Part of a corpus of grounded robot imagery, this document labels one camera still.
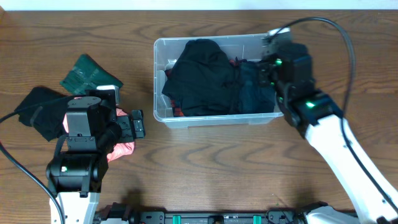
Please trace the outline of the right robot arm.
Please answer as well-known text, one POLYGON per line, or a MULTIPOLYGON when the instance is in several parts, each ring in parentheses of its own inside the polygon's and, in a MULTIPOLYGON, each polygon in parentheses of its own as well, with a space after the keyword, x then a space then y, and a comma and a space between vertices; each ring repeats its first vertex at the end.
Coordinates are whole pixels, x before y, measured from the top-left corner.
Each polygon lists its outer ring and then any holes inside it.
POLYGON ((315 86, 306 46, 267 40, 260 83, 275 89, 285 120, 330 166, 360 223, 397 223, 397 190, 356 140, 342 109, 315 86))

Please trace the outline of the dark navy cloth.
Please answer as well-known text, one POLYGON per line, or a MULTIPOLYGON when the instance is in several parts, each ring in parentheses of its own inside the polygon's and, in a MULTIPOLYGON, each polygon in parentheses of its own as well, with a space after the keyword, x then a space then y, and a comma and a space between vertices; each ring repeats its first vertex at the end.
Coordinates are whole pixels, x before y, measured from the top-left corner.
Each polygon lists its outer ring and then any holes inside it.
POLYGON ((271 86, 261 87, 258 81, 259 68, 256 62, 242 60, 239 64, 240 114, 273 113, 275 91, 271 86))

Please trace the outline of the pink cloth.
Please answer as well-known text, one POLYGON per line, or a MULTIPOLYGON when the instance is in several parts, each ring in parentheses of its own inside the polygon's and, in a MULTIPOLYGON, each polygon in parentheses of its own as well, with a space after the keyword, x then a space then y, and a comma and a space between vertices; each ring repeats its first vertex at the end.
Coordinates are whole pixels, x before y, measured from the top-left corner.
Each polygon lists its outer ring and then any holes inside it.
POLYGON ((112 96, 70 100, 63 125, 68 154, 94 154, 110 162, 134 152, 132 119, 116 106, 112 96))

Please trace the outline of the clear plastic storage bin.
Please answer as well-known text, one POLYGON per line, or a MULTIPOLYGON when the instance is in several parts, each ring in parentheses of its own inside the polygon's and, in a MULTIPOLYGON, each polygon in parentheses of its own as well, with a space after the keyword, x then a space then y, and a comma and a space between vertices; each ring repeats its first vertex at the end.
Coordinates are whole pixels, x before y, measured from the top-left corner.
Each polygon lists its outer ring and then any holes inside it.
MULTIPOLYGON (((270 34, 272 34, 271 31, 263 34, 221 35, 206 38, 216 42, 230 59, 247 59, 256 62, 266 53, 263 40, 270 34)), ((167 81, 165 71, 174 66, 186 43, 196 39, 196 37, 171 37, 159 38, 154 42, 153 115, 158 122, 164 123, 170 129, 178 129, 229 124, 267 124, 283 116, 278 106, 275 106, 271 113, 175 117, 171 100, 162 94, 167 81)))

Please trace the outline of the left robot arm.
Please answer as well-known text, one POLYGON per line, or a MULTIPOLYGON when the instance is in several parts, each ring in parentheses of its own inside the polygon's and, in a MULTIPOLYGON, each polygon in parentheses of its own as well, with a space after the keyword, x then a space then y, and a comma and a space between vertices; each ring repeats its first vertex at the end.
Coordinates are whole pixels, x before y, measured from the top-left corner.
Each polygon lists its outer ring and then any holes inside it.
POLYGON ((59 139, 46 176, 52 223, 92 223, 107 156, 118 143, 144 138, 144 113, 117 116, 114 100, 82 96, 68 102, 68 134, 59 139))

